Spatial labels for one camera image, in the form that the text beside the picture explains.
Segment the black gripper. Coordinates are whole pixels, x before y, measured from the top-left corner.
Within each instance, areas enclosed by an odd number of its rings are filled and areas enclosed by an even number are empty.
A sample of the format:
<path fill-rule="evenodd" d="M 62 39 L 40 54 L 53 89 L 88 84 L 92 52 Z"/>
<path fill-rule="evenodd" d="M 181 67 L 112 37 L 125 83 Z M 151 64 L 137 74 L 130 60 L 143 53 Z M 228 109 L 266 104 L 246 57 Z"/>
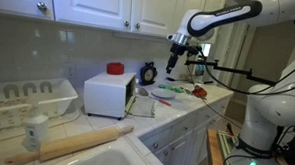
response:
<path fill-rule="evenodd" d="M 178 58 L 182 56 L 186 51 L 186 47 L 178 44 L 173 44 L 170 48 L 171 56 L 167 62 L 166 72 L 170 73 L 175 67 Z"/>

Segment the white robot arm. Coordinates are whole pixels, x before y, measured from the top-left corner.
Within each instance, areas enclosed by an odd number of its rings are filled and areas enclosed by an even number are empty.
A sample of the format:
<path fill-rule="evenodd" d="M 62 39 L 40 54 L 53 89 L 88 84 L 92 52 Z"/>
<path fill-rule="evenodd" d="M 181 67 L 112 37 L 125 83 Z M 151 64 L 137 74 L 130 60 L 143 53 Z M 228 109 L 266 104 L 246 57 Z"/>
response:
<path fill-rule="evenodd" d="M 172 41 L 172 54 L 166 70 L 172 71 L 191 38 L 208 39 L 216 26 L 235 21 L 251 26 L 269 26 L 283 21 L 295 24 L 295 0 L 251 0 L 207 12 L 189 9 L 177 33 L 167 37 Z M 226 162 L 230 165 L 278 165 L 273 155 L 278 128 L 294 125 L 295 61 L 282 71 L 279 81 L 249 88 L 245 121 Z"/>

